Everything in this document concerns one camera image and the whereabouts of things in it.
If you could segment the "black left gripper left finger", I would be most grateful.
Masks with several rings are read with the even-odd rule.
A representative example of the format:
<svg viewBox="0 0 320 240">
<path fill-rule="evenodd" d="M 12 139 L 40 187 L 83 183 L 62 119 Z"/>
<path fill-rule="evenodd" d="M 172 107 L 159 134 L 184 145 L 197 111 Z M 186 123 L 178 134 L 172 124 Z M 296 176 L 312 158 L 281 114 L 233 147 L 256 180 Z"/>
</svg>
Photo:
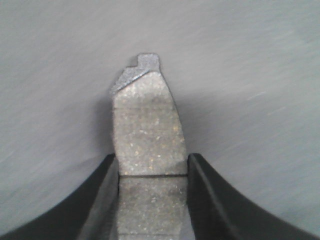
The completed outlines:
<svg viewBox="0 0 320 240">
<path fill-rule="evenodd" d="M 99 188 L 115 162 L 109 154 L 93 173 L 67 198 L 33 219 L 2 235 L 2 240 L 75 240 L 87 220 Z"/>
</svg>

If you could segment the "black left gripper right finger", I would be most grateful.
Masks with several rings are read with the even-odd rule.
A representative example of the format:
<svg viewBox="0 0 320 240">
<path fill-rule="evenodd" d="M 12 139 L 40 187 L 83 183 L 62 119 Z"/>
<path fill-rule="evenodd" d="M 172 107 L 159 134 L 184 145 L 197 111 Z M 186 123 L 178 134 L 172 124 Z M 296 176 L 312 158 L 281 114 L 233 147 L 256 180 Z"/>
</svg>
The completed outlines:
<svg viewBox="0 0 320 240">
<path fill-rule="evenodd" d="M 197 240 L 317 240 L 264 210 L 229 184 L 199 153 L 188 156 L 187 206 Z"/>
</svg>

